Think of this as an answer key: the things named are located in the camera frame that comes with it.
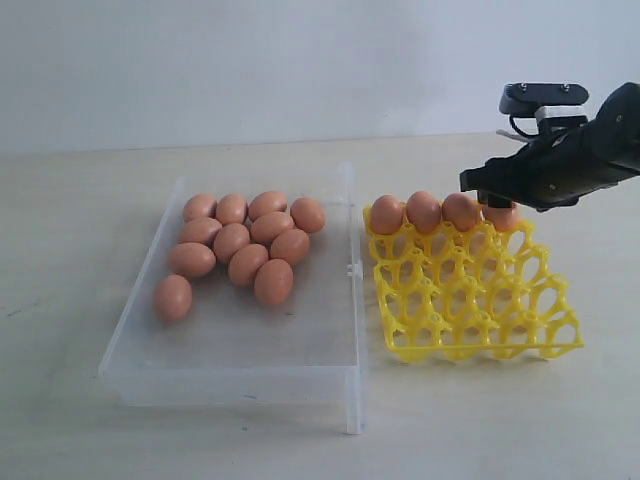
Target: egg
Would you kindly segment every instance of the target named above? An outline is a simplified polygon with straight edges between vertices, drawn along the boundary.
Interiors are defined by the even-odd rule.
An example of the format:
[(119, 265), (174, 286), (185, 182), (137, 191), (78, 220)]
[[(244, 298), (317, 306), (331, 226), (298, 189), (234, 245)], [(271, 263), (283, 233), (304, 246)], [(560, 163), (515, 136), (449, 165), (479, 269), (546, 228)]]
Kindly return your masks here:
[(512, 203), (511, 208), (493, 208), (483, 205), (482, 213), (486, 220), (493, 223), (498, 232), (511, 232), (520, 223), (520, 210), (517, 203)]
[(258, 269), (269, 261), (269, 251), (264, 245), (252, 243), (242, 247), (229, 262), (229, 280), (238, 287), (253, 283)]
[(213, 253), (223, 265), (227, 265), (231, 257), (242, 247), (251, 243), (247, 227), (241, 223), (231, 223), (222, 227), (213, 241)]
[(180, 275), (162, 279), (153, 291), (153, 310), (164, 323), (177, 323), (186, 317), (193, 303), (189, 281)]
[(300, 263), (311, 249), (309, 235), (299, 228), (287, 230), (276, 237), (271, 244), (271, 258), (280, 258), (292, 267)]
[(215, 218), (196, 218), (182, 227), (178, 243), (202, 243), (210, 246), (221, 228), (222, 224)]
[(262, 265), (253, 283), (256, 298), (267, 307), (283, 304), (292, 290), (293, 270), (291, 265), (280, 258), (274, 258)]
[(433, 232), (442, 219), (440, 202), (429, 192), (415, 192), (407, 200), (407, 219), (419, 233)]
[(208, 193), (199, 193), (189, 199), (182, 209), (182, 218), (190, 222), (196, 218), (213, 217), (216, 210), (216, 198)]
[(186, 278), (205, 276), (216, 265), (216, 256), (201, 243), (180, 243), (169, 252), (169, 268)]
[(267, 213), (251, 225), (251, 238), (254, 242), (269, 244), (282, 232), (293, 227), (293, 218), (288, 213)]
[(310, 197), (298, 198), (290, 209), (296, 227), (307, 233), (317, 233), (327, 221), (322, 203)]
[(393, 195), (383, 195), (371, 206), (369, 226), (373, 233), (391, 235), (400, 230), (403, 217), (402, 202)]
[(287, 210), (287, 204), (287, 196), (282, 192), (261, 193), (249, 204), (249, 219), (254, 222), (267, 213), (284, 212)]
[(476, 203), (464, 193), (452, 193), (442, 202), (442, 219), (467, 232), (482, 220)]
[(239, 193), (225, 195), (216, 207), (216, 220), (223, 226), (244, 223), (247, 219), (247, 200)]

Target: white wall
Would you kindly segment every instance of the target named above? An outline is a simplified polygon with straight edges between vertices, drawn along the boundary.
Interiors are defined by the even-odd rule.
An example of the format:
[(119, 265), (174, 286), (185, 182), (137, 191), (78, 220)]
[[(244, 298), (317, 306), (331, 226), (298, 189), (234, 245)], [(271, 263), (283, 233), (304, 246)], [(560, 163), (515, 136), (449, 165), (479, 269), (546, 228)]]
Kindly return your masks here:
[(0, 153), (487, 131), (640, 80), (635, 0), (4, 0)]

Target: yellow egg tray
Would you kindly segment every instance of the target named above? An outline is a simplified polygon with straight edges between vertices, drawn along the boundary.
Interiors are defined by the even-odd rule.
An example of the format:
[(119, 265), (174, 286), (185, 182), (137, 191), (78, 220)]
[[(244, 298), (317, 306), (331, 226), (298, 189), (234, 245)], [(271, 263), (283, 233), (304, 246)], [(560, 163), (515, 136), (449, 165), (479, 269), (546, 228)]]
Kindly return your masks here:
[(468, 232), (442, 222), (424, 235), (405, 217), (397, 233), (378, 235), (370, 211), (364, 221), (385, 340), (401, 361), (437, 352), (451, 361), (481, 352), (510, 359), (531, 349), (555, 358), (584, 346), (569, 283), (551, 273), (550, 251), (534, 243), (529, 220), (508, 233), (488, 221)]

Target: plastic egg tray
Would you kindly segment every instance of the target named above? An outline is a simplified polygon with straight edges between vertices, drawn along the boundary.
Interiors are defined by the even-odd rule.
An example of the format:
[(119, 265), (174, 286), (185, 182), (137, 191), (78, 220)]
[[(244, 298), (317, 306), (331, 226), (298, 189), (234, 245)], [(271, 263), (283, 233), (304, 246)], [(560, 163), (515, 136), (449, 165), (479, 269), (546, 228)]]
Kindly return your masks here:
[(405, 218), (395, 234), (378, 235), (370, 211), (364, 220), (385, 340), (401, 361), (437, 352), (451, 361), (481, 352), (510, 359), (531, 349), (555, 358), (583, 346), (569, 283), (551, 273), (532, 222), (500, 233), (488, 221), (468, 232), (445, 221), (423, 235)]

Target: clear plastic box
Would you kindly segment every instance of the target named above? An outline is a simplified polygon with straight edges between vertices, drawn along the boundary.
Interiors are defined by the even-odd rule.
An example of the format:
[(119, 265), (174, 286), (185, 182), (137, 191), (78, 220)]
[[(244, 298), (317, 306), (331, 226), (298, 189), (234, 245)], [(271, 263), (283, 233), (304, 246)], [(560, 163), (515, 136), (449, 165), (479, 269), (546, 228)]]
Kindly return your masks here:
[[(360, 212), (351, 164), (297, 171), (263, 167), (236, 175), (180, 178), (100, 364), (100, 376), (132, 406), (338, 403), (346, 432), (365, 429), (366, 340), (360, 256)], [(281, 190), (290, 201), (320, 200), (325, 228), (295, 268), (294, 291), (276, 309), (261, 307), (251, 288), (234, 287), (226, 269), (193, 282), (194, 305), (165, 328), (151, 307), (157, 282), (193, 195), (238, 192), (248, 200)]]

